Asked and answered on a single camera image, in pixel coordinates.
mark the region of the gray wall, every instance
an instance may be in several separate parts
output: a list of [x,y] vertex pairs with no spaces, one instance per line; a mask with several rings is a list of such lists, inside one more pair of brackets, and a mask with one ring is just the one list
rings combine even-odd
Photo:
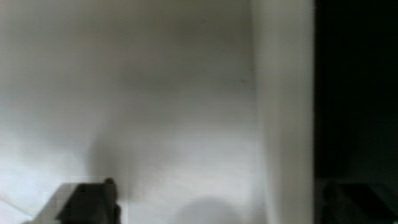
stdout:
[[266,217],[313,223],[313,1],[255,0]]
[[255,223],[250,2],[0,3],[8,223],[38,219],[65,183],[107,176],[125,223]]

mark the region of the white wall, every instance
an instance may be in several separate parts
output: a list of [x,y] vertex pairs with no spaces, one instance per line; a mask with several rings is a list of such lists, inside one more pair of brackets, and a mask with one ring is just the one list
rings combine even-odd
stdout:
[[125,223],[262,222],[250,9],[0,1],[0,223],[107,176]]
[[313,1],[255,0],[266,216],[313,223]]

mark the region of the black object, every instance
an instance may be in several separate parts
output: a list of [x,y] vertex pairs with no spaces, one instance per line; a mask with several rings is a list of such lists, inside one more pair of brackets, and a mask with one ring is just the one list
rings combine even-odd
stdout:
[[81,184],[58,220],[63,224],[122,224],[116,182]]

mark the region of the wall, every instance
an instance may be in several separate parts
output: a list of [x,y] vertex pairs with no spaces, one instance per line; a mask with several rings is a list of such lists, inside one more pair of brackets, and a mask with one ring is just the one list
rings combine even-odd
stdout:
[[107,176],[125,223],[264,223],[250,7],[0,1],[3,223]]
[[313,223],[313,1],[255,0],[266,217]]

